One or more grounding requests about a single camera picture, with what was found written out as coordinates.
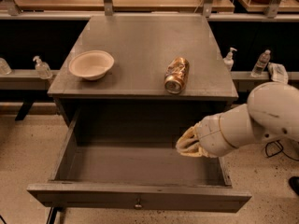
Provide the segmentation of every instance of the gray tabletop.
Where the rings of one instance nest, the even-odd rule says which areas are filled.
[[[82,52],[104,50],[115,63],[96,81],[68,71]],[[186,89],[164,88],[167,66],[177,57],[190,63]],[[92,17],[49,89],[57,98],[146,97],[231,101],[237,92],[205,17],[193,14],[117,14]]]

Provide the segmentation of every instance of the pump bottle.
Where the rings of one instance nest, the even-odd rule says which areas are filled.
[[[9,64],[6,60],[0,57],[0,74],[1,75],[8,75],[11,73],[11,69],[9,67]]]
[[[34,62],[36,62],[36,71],[41,79],[50,79],[52,78],[52,72],[47,63],[41,61],[39,56],[34,57]]]
[[[253,67],[253,70],[251,72],[252,77],[260,77],[262,74],[262,71],[265,69],[265,67],[268,65],[270,61],[270,53],[271,50],[267,49],[264,53],[262,53],[256,62],[256,64]]]
[[[226,57],[223,58],[223,61],[229,71],[232,70],[234,64],[233,51],[236,51],[236,49],[230,48],[230,51],[227,53]]]

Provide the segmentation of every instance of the speckled floor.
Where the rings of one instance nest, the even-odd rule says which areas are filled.
[[[7,224],[46,223],[49,208],[26,188],[47,181],[67,127],[55,114],[14,119],[14,114],[0,112],[0,215]],[[297,144],[283,144],[288,154],[298,158],[293,147]],[[282,154],[267,159],[261,145],[240,148],[227,155],[226,161],[233,188],[252,193],[236,214],[68,208],[59,213],[55,223],[299,223],[299,196],[288,185],[291,176],[299,175],[299,162]]]

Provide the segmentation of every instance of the clear bottle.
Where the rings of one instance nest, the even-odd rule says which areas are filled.
[[[34,57],[34,62],[36,62],[36,71],[41,79],[50,79],[52,78],[52,72],[47,63],[41,61],[39,56]]]
[[[271,50],[267,49],[264,53],[262,53],[256,62],[256,64],[253,67],[253,70],[251,72],[252,77],[259,77],[262,74],[262,71],[265,69],[265,67],[268,65],[270,61],[270,53]]]
[[[227,53],[226,57],[223,58],[223,61],[229,71],[232,70],[234,64],[233,51],[236,51],[236,49],[230,48],[230,51]]]
[[[0,57],[0,74],[8,75],[9,73],[11,73],[9,64],[7,63],[6,60]]]

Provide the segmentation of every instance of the drawer knob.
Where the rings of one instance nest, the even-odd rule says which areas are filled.
[[[137,203],[134,205],[135,210],[141,210],[143,208],[142,204],[140,203],[140,199],[137,199]]]

